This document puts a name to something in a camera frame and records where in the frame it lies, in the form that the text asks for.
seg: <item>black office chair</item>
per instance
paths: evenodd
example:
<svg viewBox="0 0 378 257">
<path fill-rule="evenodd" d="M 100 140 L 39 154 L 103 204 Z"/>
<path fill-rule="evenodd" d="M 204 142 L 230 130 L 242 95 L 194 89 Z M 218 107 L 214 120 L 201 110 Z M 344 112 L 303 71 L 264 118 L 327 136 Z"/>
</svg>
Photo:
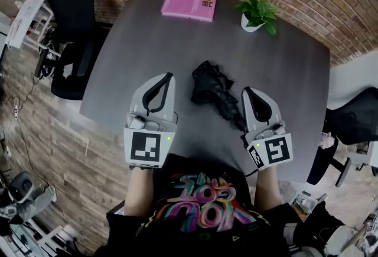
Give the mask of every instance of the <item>black office chair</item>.
<svg viewBox="0 0 378 257">
<path fill-rule="evenodd" d="M 41 52 L 34 75 L 41 77 L 44 68 L 55 67 L 51 91 L 63 99 L 82 100 L 89 76 L 109 29 L 95 20 L 94 0 L 47 0 L 57 24 L 53 39 L 68 43 L 61 57 L 48 58 L 48 49 Z M 72 64 L 72 73 L 63 76 Z"/>
<path fill-rule="evenodd" d="M 345 164 L 333 158 L 338 140 L 345 145 L 378 141 L 378 89 L 371 87 L 344 106 L 325 114 L 323 132 L 331 132 L 335 144 L 328 149 L 318 148 L 307 182 L 317 184 L 331 164 L 340 171 L 336 186 L 341 186 L 351 166 L 350 158 Z"/>
</svg>

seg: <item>white plant pot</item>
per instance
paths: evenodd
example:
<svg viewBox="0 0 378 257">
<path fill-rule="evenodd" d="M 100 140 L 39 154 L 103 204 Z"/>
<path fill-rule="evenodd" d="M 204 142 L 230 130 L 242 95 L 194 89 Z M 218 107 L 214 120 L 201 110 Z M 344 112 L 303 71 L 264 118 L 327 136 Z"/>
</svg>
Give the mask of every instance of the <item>white plant pot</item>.
<svg viewBox="0 0 378 257">
<path fill-rule="evenodd" d="M 256 27 L 247 27 L 248 19 L 244 14 L 242 14 L 242 27 L 247 32 L 255 32 L 257 29 L 259 29 L 263 24 L 258 25 Z"/>
</svg>

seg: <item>potted plant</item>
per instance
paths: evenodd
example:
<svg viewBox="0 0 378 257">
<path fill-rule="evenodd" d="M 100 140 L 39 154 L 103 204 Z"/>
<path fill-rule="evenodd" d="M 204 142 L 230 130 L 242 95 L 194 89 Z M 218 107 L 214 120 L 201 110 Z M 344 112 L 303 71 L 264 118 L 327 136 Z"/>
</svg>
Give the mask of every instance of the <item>potted plant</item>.
<svg viewBox="0 0 378 257">
<path fill-rule="evenodd" d="M 237 6 L 242 12 L 242 27 L 245 31 L 254 32 L 262 25 L 268 33 L 277 33 L 276 11 L 266 0 L 248 0 Z"/>
</svg>

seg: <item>pink book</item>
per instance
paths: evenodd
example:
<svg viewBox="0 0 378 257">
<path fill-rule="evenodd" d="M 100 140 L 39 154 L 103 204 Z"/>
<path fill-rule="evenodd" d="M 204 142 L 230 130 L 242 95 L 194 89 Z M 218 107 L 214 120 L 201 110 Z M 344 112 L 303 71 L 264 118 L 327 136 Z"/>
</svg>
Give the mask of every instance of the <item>pink book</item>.
<svg viewBox="0 0 378 257">
<path fill-rule="evenodd" d="M 192 18 L 213 21 L 217 0 L 165 0 L 161 14 L 170 17 Z"/>
</svg>

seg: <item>chair armrest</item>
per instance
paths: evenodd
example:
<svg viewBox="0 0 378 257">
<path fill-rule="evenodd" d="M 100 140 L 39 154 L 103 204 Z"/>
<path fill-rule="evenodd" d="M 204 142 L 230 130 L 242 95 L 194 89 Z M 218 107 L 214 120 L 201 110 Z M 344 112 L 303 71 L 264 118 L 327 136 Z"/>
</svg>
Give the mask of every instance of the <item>chair armrest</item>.
<svg viewBox="0 0 378 257">
<path fill-rule="evenodd" d="M 82 77 L 86 74 L 94 49 L 95 49 L 95 42 L 89 41 L 84 50 L 84 54 L 79 65 L 79 69 L 77 70 L 78 77 Z"/>
</svg>

